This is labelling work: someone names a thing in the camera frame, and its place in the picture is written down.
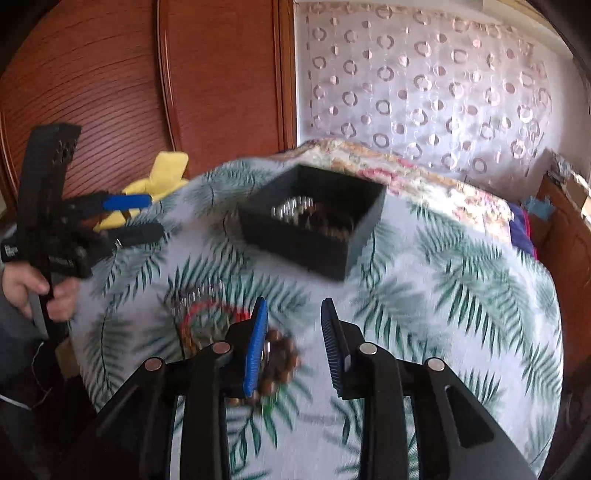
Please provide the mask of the person's left hand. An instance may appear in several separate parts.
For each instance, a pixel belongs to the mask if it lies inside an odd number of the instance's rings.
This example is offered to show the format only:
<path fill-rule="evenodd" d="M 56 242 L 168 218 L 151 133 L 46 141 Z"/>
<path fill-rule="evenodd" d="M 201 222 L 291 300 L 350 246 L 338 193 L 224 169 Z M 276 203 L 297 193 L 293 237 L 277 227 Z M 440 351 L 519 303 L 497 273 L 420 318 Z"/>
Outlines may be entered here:
<path fill-rule="evenodd" d="M 76 308 L 79 280 L 67 277 L 54 286 L 53 299 L 47 303 L 49 318 L 55 322 L 69 321 Z M 1 288 L 4 297 L 24 316 L 33 318 L 29 301 L 30 294 L 48 295 L 51 287 L 45 277 L 28 263 L 13 262 L 6 265 L 2 272 Z"/>

